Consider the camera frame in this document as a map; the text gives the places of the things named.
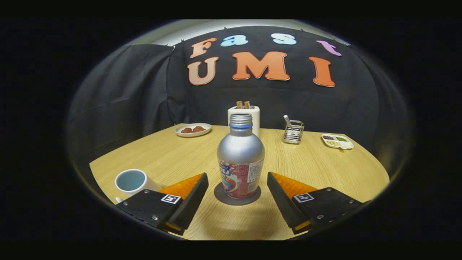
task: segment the white ceiling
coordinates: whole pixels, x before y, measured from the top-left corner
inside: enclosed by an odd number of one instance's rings
[[[206,19],[196,19],[196,20],[180,20],[172,22],[168,25],[164,25],[160,28],[152,30],[133,41],[127,43],[126,45],[136,45],[136,44],[158,44],[173,46],[177,43],[180,43],[181,40],[188,40],[196,36],[209,33],[212,31],[218,31],[226,28],[241,27],[241,26],[253,26],[253,25],[263,25],[263,26],[278,26],[300,30],[314,33],[326,38],[333,39],[339,43],[350,45],[350,43],[345,42],[344,40],[335,37],[327,32],[324,32],[320,29],[317,29],[311,25],[296,21],[296,20],[244,20],[244,19],[235,19],[235,20],[206,20]]]

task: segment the silver bottle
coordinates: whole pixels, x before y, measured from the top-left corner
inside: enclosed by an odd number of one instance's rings
[[[252,133],[251,114],[231,114],[230,132],[220,142],[218,163],[225,192],[232,198],[252,196],[260,180],[265,147]]]

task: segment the white dish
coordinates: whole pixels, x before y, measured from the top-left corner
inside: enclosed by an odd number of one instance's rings
[[[333,138],[333,140],[328,140],[328,139],[324,139],[323,136],[330,136]],[[340,138],[343,138],[346,140],[345,141],[340,141],[337,139],[337,137],[340,137]],[[347,149],[352,149],[354,147],[354,144],[346,137],[344,136],[337,136],[337,135],[329,135],[329,134],[322,134],[321,135],[321,139],[324,141],[324,143],[329,146],[329,147],[332,147],[332,148],[342,148],[344,150],[347,150]],[[333,141],[333,142],[336,142],[338,143],[339,145],[334,145],[334,144],[330,144],[328,143],[327,141]]]
[[[187,127],[191,128],[191,129],[194,129],[194,127],[196,127],[196,126],[201,126],[205,130],[200,131],[200,132],[196,132],[196,133],[182,133],[181,132]],[[178,126],[177,128],[175,128],[175,133],[178,136],[182,136],[182,137],[195,137],[195,136],[202,136],[202,135],[210,132],[211,129],[212,129],[212,126],[209,125],[209,124],[205,124],[205,123],[185,124],[185,125]]]

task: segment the chocolate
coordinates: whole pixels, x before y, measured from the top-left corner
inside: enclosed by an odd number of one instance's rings
[[[201,126],[196,126],[193,129],[194,133],[200,132],[200,131],[205,131],[205,129]]]
[[[189,128],[189,127],[183,129],[181,132],[182,132],[182,133],[186,133],[186,134],[194,133],[193,130],[192,130],[191,128]]]

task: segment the wire basket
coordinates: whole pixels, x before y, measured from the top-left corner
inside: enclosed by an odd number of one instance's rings
[[[290,120],[290,124],[286,124],[284,131],[284,142],[300,143],[304,129],[305,125],[302,121]]]

